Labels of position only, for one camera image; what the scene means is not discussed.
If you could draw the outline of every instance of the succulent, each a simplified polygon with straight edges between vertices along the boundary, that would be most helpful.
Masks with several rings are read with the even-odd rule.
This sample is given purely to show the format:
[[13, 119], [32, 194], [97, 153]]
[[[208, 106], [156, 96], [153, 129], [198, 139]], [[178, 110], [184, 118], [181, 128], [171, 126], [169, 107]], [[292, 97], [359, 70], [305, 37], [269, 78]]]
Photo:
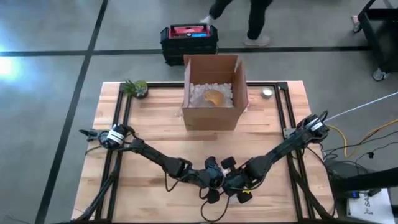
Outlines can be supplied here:
[[134, 83], [131, 80], [126, 80], [123, 86], [123, 92], [138, 99], [142, 99], [148, 95], [148, 84], [143, 80], [135, 81]]

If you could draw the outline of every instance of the person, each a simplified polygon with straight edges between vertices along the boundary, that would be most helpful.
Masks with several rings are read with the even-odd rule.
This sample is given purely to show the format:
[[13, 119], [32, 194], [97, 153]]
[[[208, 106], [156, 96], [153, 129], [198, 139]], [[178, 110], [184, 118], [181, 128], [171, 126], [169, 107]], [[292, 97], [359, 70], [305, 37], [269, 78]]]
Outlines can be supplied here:
[[[232, 0], [216, 0], [211, 6], [209, 15], [200, 22], [211, 24], [213, 20], [219, 18], [228, 4]], [[269, 45], [270, 38], [266, 35], [260, 35], [265, 23], [266, 9], [272, 3], [272, 0], [251, 0], [249, 29], [243, 43], [249, 47], [265, 47]]]

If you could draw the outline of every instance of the wooden table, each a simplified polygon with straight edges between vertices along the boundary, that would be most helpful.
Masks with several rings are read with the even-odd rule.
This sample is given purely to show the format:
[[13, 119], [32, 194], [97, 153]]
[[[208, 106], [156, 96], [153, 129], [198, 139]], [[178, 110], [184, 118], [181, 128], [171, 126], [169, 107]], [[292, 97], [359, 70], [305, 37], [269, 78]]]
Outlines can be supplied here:
[[[311, 113], [305, 88], [301, 81], [288, 84], [295, 119], [299, 122]], [[119, 83], [115, 82], [103, 83], [93, 128], [111, 127], [118, 86]], [[183, 100], [182, 88], [151, 88], [146, 99], [133, 99], [129, 125], [148, 144], [164, 154], [192, 161], [194, 169], [202, 169], [209, 156], [215, 156], [219, 163], [234, 156], [240, 165], [250, 157], [265, 154], [282, 142], [275, 98], [262, 99], [260, 89], [261, 87], [249, 87], [248, 110], [241, 116], [234, 131], [187, 132], [183, 119], [179, 116]], [[320, 155], [319, 148], [314, 146], [313, 149]], [[105, 155], [104, 149], [98, 149], [86, 156], [73, 218], [81, 215], [79, 210], [83, 211], [98, 193]], [[324, 167], [310, 151], [305, 153], [304, 161], [312, 192], [326, 210], [332, 211], [333, 197]], [[203, 200], [198, 198], [198, 187], [178, 184], [175, 190], [166, 192], [162, 169], [131, 152], [123, 155], [120, 175], [114, 222], [203, 221], [200, 216]], [[253, 191], [253, 195], [252, 200], [242, 205], [231, 199], [221, 222], [297, 221], [286, 158], [272, 166], [266, 180]], [[300, 197], [306, 212], [302, 192]], [[226, 196], [223, 195], [218, 203], [206, 205], [205, 216], [209, 219], [218, 218], [225, 203]]]

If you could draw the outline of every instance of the white sneaker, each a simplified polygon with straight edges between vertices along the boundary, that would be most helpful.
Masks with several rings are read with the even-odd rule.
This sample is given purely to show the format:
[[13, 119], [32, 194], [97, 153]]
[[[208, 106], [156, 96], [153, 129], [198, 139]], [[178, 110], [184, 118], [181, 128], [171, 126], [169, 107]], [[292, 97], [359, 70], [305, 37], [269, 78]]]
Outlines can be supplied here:
[[206, 18], [202, 19], [200, 22], [207, 23], [208, 25], [210, 25], [213, 22], [213, 20], [214, 19], [210, 15], [208, 15], [208, 16], [206, 16]]
[[257, 38], [257, 40], [251, 40], [248, 37], [246, 37], [244, 39], [243, 43], [248, 47], [265, 47], [265, 46], [269, 45], [270, 41], [271, 41], [271, 39], [268, 36], [262, 35], [262, 36], [259, 36], [259, 38]]

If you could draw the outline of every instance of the blue label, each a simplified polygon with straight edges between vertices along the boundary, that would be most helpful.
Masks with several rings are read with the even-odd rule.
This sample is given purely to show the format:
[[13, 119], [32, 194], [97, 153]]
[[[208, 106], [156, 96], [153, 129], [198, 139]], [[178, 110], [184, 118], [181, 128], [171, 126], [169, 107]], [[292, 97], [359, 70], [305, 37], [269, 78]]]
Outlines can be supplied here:
[[192, 37], [207, 37], [207, 34], [192, 34]]

